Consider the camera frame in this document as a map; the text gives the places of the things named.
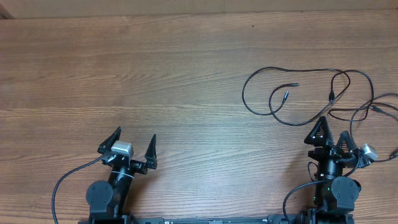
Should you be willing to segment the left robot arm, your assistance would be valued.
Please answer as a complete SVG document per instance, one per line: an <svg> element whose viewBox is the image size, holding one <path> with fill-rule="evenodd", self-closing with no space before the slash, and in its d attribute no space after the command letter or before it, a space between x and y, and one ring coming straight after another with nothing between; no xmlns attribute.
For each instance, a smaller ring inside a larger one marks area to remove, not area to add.
<svg viewBox="0 0 398 224"><path fill-rule="evenodd" d="M120 141L122 128L98 147L102 164L111 167L108 180L93 182L86 191L86 201L90 206L89 223L139 223L132 214L124 212L127 196L136 174L146 175L149 169L157 168L155 149L156 135L152 136L146 150L144 162L133 159L133 146Z"/></svg>

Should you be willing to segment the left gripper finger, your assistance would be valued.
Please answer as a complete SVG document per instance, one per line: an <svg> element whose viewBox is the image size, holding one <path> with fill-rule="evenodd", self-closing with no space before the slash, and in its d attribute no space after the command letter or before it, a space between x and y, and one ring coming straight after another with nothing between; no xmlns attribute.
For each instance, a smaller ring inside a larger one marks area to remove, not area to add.
<svg viewBox="0 0 398 224"><path fill-rule="evenodd" d="M122 128L119 126L112 135L110 135L106 140L104 140L98 147L97 152L104 154L106 151L110 151L112 145L119 140L122 132Z"/></svg>
<svg viewBox="0 0 398 224"><path fill-rule="evenodd" d="M156 147L156 134L153 134L153 137L149 143L149 146L144 156L146 159L146 167L148 169L157 168L157 153L155 147Z"/></svg>

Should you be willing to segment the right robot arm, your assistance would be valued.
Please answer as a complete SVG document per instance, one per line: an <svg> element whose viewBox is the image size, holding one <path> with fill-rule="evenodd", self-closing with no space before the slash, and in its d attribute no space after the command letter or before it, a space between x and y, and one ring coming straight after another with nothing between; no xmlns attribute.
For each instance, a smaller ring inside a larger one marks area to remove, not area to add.
<svg viewBox="0 0 398 224"><path fill-rule="evenodd" d="M327 118L321 116L304 140L312 145L308 157L318 162L314 207L297 215L297 223L353 223L354 204L361 184L349 177L359 168L364 149L355 147L349 132L333 141Z"/></svg>

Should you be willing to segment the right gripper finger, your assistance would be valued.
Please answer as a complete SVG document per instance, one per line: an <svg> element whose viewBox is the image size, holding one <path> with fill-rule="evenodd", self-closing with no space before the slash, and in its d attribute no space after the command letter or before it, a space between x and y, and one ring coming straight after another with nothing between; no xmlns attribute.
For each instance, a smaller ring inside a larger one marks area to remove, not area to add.
<svg viewBox="0 0 398 224"><path fill-rule="evenodd" d="M332 147L334 145L326 116L319 117L313 129L304 139L304 143L315 147Z"/></svg>
<svg viewBox="0 0 398 224"><path fill-rule="evenodd" d="M336 153L341 156L349 156L354 149L356 149L356 146L354 145L349 132L343 131L335 146Z"/></svg>

